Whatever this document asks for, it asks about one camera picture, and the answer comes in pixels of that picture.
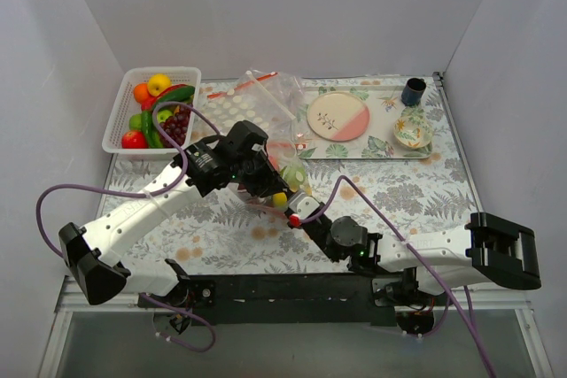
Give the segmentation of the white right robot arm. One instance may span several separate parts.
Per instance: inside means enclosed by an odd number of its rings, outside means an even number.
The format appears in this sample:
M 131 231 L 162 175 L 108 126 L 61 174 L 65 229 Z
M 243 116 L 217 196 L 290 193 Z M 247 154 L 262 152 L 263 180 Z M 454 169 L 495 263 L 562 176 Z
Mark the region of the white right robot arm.
M 321 213 L 290 217 L 333 262 L 376 278 L 416 273 L 400 286 L 402 297 L 420 305 L 445 288 L 494 283 L 505 289 L 541 288 L 534 232 L 486 212 L 470 215 L 470 223 L 401 241 L 396 235 L 370 233 L 349 216 L 330 220 Z

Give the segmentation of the yellow lemon toy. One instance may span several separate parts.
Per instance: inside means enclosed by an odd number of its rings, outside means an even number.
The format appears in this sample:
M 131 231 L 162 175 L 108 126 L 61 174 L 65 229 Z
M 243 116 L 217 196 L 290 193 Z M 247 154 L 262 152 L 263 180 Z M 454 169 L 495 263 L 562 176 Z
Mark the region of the yellow lemon toy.
M 272 196 L 272 205 L 277 210 L 285 210 L 288 204 L 288 197 L 284 192 L 275 193 Z

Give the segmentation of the dotted zip top bag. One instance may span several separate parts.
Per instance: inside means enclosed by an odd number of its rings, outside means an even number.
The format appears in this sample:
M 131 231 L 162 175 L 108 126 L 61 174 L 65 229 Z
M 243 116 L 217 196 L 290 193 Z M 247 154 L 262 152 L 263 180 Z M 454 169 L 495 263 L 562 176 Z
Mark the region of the dotted zip top bag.
M 297 192 L 301 189 L 308 195 L 312 194 L 306 169 L 292 141 L 269 138 L 267 154 L 270 163 L 288 184 L 291 191 Z M 284 218 L 284 199 L 281 196 L 253 197 L 245 191 L 241 184 L 232 185 L 230 188 L 240 201 L 251 208 Z

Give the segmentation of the red chili pepper toy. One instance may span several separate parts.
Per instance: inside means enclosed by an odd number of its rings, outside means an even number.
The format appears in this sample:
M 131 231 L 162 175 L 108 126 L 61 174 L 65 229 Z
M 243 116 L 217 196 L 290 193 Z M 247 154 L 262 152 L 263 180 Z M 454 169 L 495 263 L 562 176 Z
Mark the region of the red chili pepper toy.
M 149 110 L 164 95 L 168 94 L 171 91 L 174 91 L 176 89 L 180 89 L 180 88 L 183 88 L 183 87 L 186 87 L 186 84 L 173 85 L 173 86 L 170 86 L 169 88 L 165 89 L 164 91 L 162 91 L 158 96 L 149 96 L 140 104 L 141 111 L 143 112 L 143 111 Z

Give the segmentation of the green lime toy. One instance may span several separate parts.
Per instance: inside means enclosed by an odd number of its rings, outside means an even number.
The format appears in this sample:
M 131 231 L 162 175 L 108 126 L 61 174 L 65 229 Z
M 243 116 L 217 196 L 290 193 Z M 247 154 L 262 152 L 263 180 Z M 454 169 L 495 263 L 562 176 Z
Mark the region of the green lime toy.
M 280 175 L 291 190 L 297 191 L 308 184 L 305 167 L 301 162 L 291 162 L 280 170 Z

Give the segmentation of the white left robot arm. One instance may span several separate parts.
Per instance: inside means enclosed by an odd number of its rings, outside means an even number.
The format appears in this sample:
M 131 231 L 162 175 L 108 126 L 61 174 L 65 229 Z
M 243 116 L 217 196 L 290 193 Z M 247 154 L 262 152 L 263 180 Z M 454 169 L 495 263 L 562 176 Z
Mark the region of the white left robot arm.
M 248 120 L 226 135 L 201 139 L 133 199 L 81 227 L 69 223 L 58 237 L 64 261 L 90 305 L 121 292 L 149 293 L 171 307 L 189 295 L 187 274 L 172 259 L 159 263 L 128 257 L 128 251 L 164 220 L 207 194 L 240 184 L 253 197 L 288 193 L 268 159 L 267 134 Z

